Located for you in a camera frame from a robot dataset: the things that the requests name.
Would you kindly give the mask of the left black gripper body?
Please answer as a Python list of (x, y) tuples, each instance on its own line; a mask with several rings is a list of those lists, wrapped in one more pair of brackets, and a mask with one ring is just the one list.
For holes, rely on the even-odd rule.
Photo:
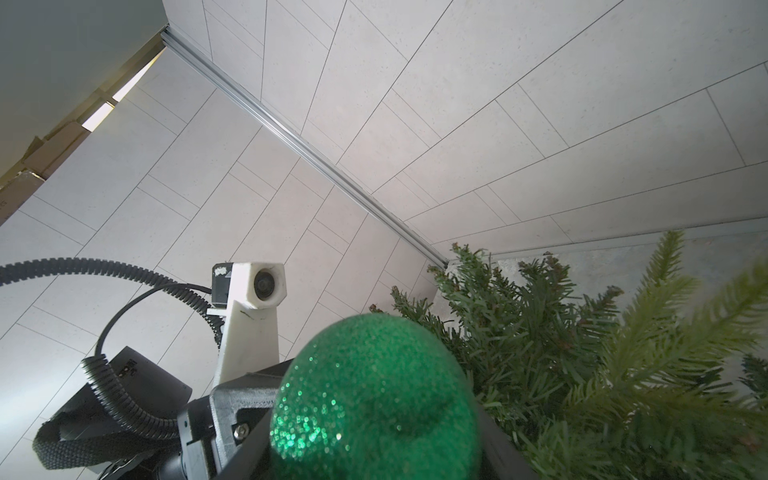
[(276, 404), (289, 360), (223, 383), (177, 416), (183, 479), (215, 479), (267, 409)]

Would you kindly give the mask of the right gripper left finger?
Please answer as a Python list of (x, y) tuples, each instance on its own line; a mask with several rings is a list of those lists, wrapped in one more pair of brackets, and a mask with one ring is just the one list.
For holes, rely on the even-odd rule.
[(274, 480), (277, 478), (270, 445), (271, 417), (272, 410), (267, 409), (233, 459), (215, 477), (215, 480)]

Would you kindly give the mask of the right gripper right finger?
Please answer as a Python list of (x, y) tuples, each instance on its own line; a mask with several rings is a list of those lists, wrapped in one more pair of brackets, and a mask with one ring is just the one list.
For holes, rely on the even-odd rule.
[(480, 479), (538, 480), (539, 476), (491, 416), (477, 404), (482, 455)]

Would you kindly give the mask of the green glitter ball ornament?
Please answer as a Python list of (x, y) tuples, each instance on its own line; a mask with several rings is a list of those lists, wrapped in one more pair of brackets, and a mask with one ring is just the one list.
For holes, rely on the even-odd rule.
[(336, 322), (292, 360), (270, 424), (278, 479), (476, 479), (472, 389), (426, 328), (388, 314)]

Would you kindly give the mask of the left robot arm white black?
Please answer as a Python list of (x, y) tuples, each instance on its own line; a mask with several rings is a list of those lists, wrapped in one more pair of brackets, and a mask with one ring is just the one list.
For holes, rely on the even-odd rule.
[(126, 347), (83, 359), (85, 385), (37, 431), (47, 470), (105, 469), (103, 479), (271, 479), (269, 425), (289, 362), (192, 399), (191, 389)]

